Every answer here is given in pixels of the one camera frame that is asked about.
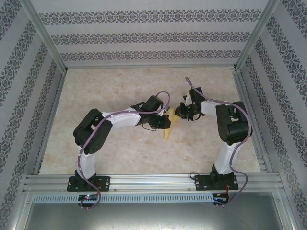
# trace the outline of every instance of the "black mounting plate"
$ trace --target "black mounting plate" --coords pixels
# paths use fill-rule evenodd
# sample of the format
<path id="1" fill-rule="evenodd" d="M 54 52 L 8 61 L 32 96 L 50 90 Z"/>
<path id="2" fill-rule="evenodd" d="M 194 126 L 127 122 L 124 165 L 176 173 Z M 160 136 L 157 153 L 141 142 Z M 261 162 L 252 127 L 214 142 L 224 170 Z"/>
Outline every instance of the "black mounting plate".
<path id="1" fill-rule="evenodd" d="M 110 188 L 110 179 L 109 176 L 96 176 L 93 182 L 93 185 L 95 185 L 100 192 L 108 192 Z M 96 192 L 96 190 L 93 187 L 86 188 L 83 186 L 80 186 L 79 181 L 77 180 L 76 176 L 71 176 L 68 180 L 67 185 L 67 191 L 68 192 Z"/>
<path id="2" fill-rule="evenodd" d="M 227 185 L 229 186 L 229 190 L 239 189 L 235 175 L 229 177 L 229 180 L 224 180 L 222 183 L 219 182 L 215 185 L 213 185 L 210 175 L 196 175 L 194 179 L 196 191 L 226 190 Z"/>

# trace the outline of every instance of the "wire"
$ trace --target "wire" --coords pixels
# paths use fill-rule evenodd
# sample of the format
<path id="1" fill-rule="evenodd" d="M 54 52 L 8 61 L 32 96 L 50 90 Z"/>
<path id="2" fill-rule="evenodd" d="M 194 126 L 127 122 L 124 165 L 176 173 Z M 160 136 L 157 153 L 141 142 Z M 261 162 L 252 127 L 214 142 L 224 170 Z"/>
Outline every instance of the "wire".
<path id="1" fill-rule="evenodd" d="M 192 177 L 192 174 L 196 174 L 196 175 L 200 176 L 197 172 L 191 172 L 191 173 L 190 173 L 190 178 L 191 178 L 192 180 L 194 180 L 194 181 L 195 181 L 195 177 L 193 178 L 193 177 Z"/>
<path id="2" fill-rule="evenodd" d="M 163 108 L 161 108 L 161 109 L 159 109 L 159 110 L 157 110 L 157 111 L 152 111 L 152 112 L 140 112 L 140 111 L 129 111 L 129 110 L 124 110 L 124 111 L 115 112 L 115 113 L 112 113 L 112 114 L 107 115 L 106 117 L 104 117 L 104 118 L 98 123 L 98 125 L 95 127 L 94 131 L 92 132 L 92 134 L 89 136 L 89 138 L 87 139 L 87 141 L 85 142 L 85 144 L 82 146 L 82 148 L 81 148 L 80 151 L 79 151 L 79 156 L 78 156 L 78 169 L 79 169 L 79 172 L 80 172 L 80 175 L 81 175 L 82 179 L 84 179 L 92 188 L 94 188 L 94 189 L 97 191 L 98 199 L 97 199 L 97 202 L 94 203 L 94 204 L 93 204 L 92 206 L 90 206 L 90 207 L 83 207 L 83 206 L 82 206 L 82 203 L 83 203 L 84 200 L 82 200 L 81 203 L 80 203 L 81 208 L 85 208 L 85 209 L 87 209 L 87 210 L 92 209 L 92 208 L 94 208 L 95 206 L 97 206 L 97 205 L 99 204 L 100 200 L 101 200 L 101 192 L 100 192 L 100 190 L 99 190 L 95 185 L 93 185 L 93 184 L 84 176 L 84 174 L 83 174 L 83 172 L 82 172 L 82 168 L 81 168 L 81 163 L 80 163 L 81 155 L 82 155 L 84 149 L 88 146 L 88 144 L 89 144 L 90 141 L 92 140 L 93 136 L 95 135 L 95 133 L 97 132 L 97 130 L 98 130 L 99 127 L 101 126 L 101 124 L 104 123 L 104 121 L 106 121 L 108 118 L 110 118 L 110 117 L 112 117 L 112 116 L 116 116 L 116 115 L 118 115 L 118 114 L 157 114 L 157 113 L 159 113 L 159 112 L 161 112 L 161 111 L 163 111 L 163 110 L 165 110 L 165 109 L 168 109 L 168 108 L 169 108 L 169 103 L 170 103 L 170 101 L 171 101 L 171 95 L 170 95 L 169 92 L 167 92 L 167 91 L 160 91 L 159 93 L 157 93 L 156 96 L 158 96 L 158 95 L 160 95 L 160 94 L 162 94 L 162 93 L 166 93 L 166 94 L 168 95 L 168 101 L 167 101 L 166 105 L 165 105 Z"/>
<path id="3" fill-rule="evenodd" d="M 226 194 L 227 194 L 226 199 L 228 199 L 229 198 L 229 185 L 228 184 L 226 184 L 226 189 L 227 189 L 227 191 L 226 191 Z"/>
<path id="4" fill-rule="evenodd" d="M 144 123 L 142 124 L 142 128 L 146 129 L 146 130 L 149 130 L 149 131 L 153 131 L 153 132 L 157 131 L 157 128 L 155 128 L 155 129 L 145 128 L 144 127 Z"/>
<path id="5" fill-rule="evenodd" d="M 190 80 L 188 77 L 185 77 L 185 78 L 186 78 L 186 81 L 188 82 L 188 84 L 191 86 L 191 88 L 192 88 L 193 90 L 195 90 L 195 91 L 196 91 L 199 95 L 201 95 L 203 98 L 205 98 L 206 100 L 208 100 L 208 101 L 210 101 L 210 102 L 217 102 L 217 103 L 220 103 L 220 104 L 229 104 L 229 105 L 231 105 L 231 106 L 237 108 L 238 110 L 240 110 L 240 111 L 243 113 L 243 115 L 246 117 L 246 120 L 247 120 L 247 122 L 248 122 L 248 134 L 247 134 L 247 136 L 245 137 L 245 139 L 244 139 L 240 144 L 238 144 L 238 145 L 235 147 L 234 151 L 233 151 L 232 154 L 231 154 L 230 161 L 229 161 L 229 167 L 230 167 L 230 169 L 231 169 L 232 171 L 234 171 L 235 173 L 239 173 L 239 174 L 244 175 L 244 176 L 245 176 L 245 182 L 244 182 L 244 185 L 241 187 L 240 191 L 237 193 L 237 195 L 236 195 L 234 198 L 232 198 L 227 204 L 225 204 L 225 205 L 229 205 L 229 204 L 231 204 L 235 199 L 238 198 L 238 196 L 242 193 L 242 191 L 245 189 L 245 187 L 246 187 L 246 185 L 247 185 L 247 183 L 248 183 L 248 175 L 247 175 L 245 172 L 240 172 L 240 171 L 238 171 L 238 170 L 235 170 L 235 169 L 232 167 L 232 161 L 233 161 L 233 159 L 234 159 L 234 156 L 235 156 L 235 154 L 236 154 L 237 149 L 238 149 L 241 145 L 243 145 L 243 144 L 248 140 L 248 138 L 250 137 L 250 134 L 251 134 L 251 122 L 250 122 L 250 118 L 249 118 L 249 116 L 247 115 L 247 113 L 244 111 L 244 109 L 242 109 L 240 106 L 238 106 L 238 105 L 236 105 L 236 104 L 233 104 L 233 103 L 231 103 L 231 102 L 219 101 L 219 100 L 215 100 L 215 99 L 212 99 L 212 98 L 209 98 L 209 97 L 205 96 L 204 94 L 202 94 L 201 92 L 199 92 L 199 91 L 193 86 L 191 80 Z"/>
<path id="6" fill-rule="evenodd" d="M 197 117 L 196 119 L 190 120 L 190 119 L 188 118 L 188 121 L 197 121 L 198 119 L 200 119 L 200 117 L 201 117 L 201 114 L 199 114 L 198 117 Z"/>

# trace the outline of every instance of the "robotic arm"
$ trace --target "robotic arm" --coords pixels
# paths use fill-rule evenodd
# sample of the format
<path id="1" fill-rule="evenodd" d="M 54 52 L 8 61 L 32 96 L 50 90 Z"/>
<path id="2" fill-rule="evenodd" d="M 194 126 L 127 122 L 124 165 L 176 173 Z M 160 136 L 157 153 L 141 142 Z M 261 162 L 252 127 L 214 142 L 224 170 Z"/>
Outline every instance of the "robotic arm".
<path id="1" fill-rule="evenodd" d="M 235 147 L 248 135 L 247 119 L 234 106 L 208 101 L 194 89 L 191 89 L 183 98 L 185 103 L 180 103 L 180 106 L 175 110 L 175 115 L 188 121 L 198 120 L 204 115 L 212 115 L 217 118 L 218 132 L 223 143 L 219 157 L 210 173 L 211 183 L 213 185 L 211 188 L 225 188 L 226 184 L 231 184 L 234 181 L 234 173 L 229 165 L 230 158 Z M 233 104 L 246 111 L 242 102 L 234 102 Z M 236 160 L 241 147 L 242 145 L 237 148 L 233 162 Z"/>
<path id="2" fill-rule="evenodd" d="M 96 127 L 103 118 L 108 115 L 111 116 L 99 126 L 97 132 L 81 153 L 80 165 L 84 177 L 89 181 L 95 180 L 96 152 L 102 148 L 112 129 L 137 126 L 140 124 L 144 125 L 146 123 L 148 123 L 152 129 L 170 128 L 168 115 L 163 115 L 165 110 L 162 110 L 158 114 L 142 114 L 142 112 L 154 112 L 162 108 L 162 100 L 152 95 L 147 102 L 141 102 L 126 109 L 126 111 L 129 111 L 128 113 L 112 115 L 112 113 L 101 113 L 97 109 L 92 109 L 73 132 L 75 143 L 78 145 L 79 150 L 81 150 L 82 146 L 93 133 L 93 128 Z M 79 181 L 78 184 L 81 184 L 81 187 L 90 187 L 82 178 L 79 168 L 75 171 L 75 177 Z"/>

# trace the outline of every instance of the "enclosure wall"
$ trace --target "enclosure wall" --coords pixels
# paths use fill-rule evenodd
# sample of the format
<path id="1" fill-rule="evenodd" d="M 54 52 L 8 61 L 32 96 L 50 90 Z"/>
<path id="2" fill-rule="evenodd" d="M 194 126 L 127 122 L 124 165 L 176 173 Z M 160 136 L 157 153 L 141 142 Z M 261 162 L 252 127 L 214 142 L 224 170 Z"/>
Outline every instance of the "enclosure wall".
<path id="1" fill-rule="evenodd" d="M 0 3 L 0 229 L 32 174 L 62 73 L 17 0 Z"/>
<path id="2" fill-rule="evenodd" d="M 272 168 L 307 228 L 307 1 L 280 1 L 241 75 Z"/>
<path id="3" fill-rule="evenodd" d="M 235 64 L 268 0 L 32 1 L 70 68 Z"/>

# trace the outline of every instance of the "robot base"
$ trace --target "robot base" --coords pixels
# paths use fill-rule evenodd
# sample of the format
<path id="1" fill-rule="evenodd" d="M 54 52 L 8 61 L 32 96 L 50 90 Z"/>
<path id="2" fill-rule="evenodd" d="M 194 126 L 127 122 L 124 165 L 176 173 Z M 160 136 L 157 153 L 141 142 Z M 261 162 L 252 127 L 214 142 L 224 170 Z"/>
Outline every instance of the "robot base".
<path id="1" fill-rule="evenodd" d="M 109 176 L 94 176 L 88 179 L 93 185 L 95 185 L 100 192 L 108 192 L 110 187 Z M 80 177 L 77 170 L 75 170 L 75 176 L 71 176 L 67 185 L 68 192 L 95 192 L 96 190 L 91 187 L 84 179 Z"/>
<path id="2" fill-rule="evenodd" d="M 219 174 L 212 166 L 210 175 L 196 175 L 195 176 L 196 191 L 208 191 L 208 190 L 226 190 L 227 185 L 229 190 L 238 190 L 239 186 L 234 173 Z"/>

